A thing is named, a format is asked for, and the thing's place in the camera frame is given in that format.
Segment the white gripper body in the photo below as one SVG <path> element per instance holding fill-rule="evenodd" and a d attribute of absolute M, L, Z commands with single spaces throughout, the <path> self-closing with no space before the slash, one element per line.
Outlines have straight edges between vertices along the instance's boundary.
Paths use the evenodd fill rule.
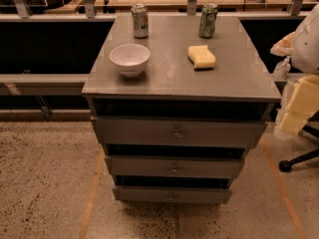
<path fill-rule="evenodd" d="M 319 76 L 310 75 L 296 82 L 289 81 L 284 88 L 274 135 L 282 140 L 297 135 L 319 111 Z"/>

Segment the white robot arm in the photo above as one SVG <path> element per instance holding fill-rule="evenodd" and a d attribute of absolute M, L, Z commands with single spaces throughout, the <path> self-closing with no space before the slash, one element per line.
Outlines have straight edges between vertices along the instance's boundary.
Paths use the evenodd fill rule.
<path fill-rule="evenodd" d="M 274 44 L 270 53 L 289 56 L 292 66 L 306 74 L 286 84 L 275 120 L 274 135 L 289 139 L 319 112 L 319 4 L 294 32 Z"/>

